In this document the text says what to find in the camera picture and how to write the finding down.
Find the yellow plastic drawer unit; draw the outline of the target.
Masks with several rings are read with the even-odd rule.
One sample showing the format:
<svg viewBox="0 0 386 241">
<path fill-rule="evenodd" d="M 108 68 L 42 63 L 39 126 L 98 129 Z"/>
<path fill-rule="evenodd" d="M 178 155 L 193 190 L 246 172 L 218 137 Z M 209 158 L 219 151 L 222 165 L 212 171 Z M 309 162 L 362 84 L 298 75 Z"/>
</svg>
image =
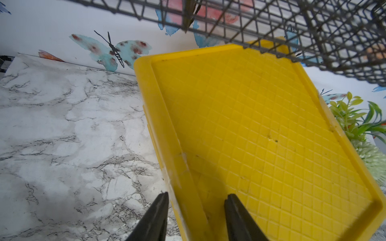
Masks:
<svg viewBox="0 0 386 241">
<path fill-rule="evenodd" d="M 226 241 L 236 194 L 271 241 L 368 241 L 386 198 L 298 63 L 223 45 L 134 70 L 185 241 Z"/>
</svg>

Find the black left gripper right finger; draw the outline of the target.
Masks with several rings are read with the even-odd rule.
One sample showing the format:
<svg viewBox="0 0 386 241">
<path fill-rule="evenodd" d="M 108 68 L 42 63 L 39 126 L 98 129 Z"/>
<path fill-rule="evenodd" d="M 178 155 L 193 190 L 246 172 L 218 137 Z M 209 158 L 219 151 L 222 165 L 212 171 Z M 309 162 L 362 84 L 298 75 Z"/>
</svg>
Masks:
<svg viewBox="0 0 386 241">
<path fill-rule="evenodd" d="M 224 209 L 230 241 L 268 241 L 236 194 L 228 195 Z"/>
</svg>

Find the green plant in white pot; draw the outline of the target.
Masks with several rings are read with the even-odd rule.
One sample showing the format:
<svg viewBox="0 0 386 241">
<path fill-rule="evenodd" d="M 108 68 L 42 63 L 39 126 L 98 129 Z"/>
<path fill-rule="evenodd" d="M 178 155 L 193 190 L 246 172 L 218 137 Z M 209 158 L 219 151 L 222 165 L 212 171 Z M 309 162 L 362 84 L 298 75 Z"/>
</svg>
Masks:
<svg viewBox="0 0 386 241">
<path fill-rule="evenodd" d="M 370 138 L 386 142 L 386 120 L 381 108 L 372 101 L 368 101 L 368 107 L 359 108 L 364 100 L 351 92 L 329 94 L 323 99 L 375 181 L 385 186 L 386 154 L 370 142 Z"/>
</svg>

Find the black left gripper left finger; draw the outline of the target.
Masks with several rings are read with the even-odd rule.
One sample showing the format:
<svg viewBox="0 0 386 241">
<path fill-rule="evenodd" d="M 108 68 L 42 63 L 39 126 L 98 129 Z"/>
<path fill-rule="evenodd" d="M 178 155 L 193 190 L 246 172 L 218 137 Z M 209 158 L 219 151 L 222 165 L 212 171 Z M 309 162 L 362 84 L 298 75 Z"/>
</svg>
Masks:
<svg viewBox="0 0 386 241">
<path fill-rule="evenodd" d="M 126 241 L 165 241 L 169 195 L 159 194 Z"/>
</svg>

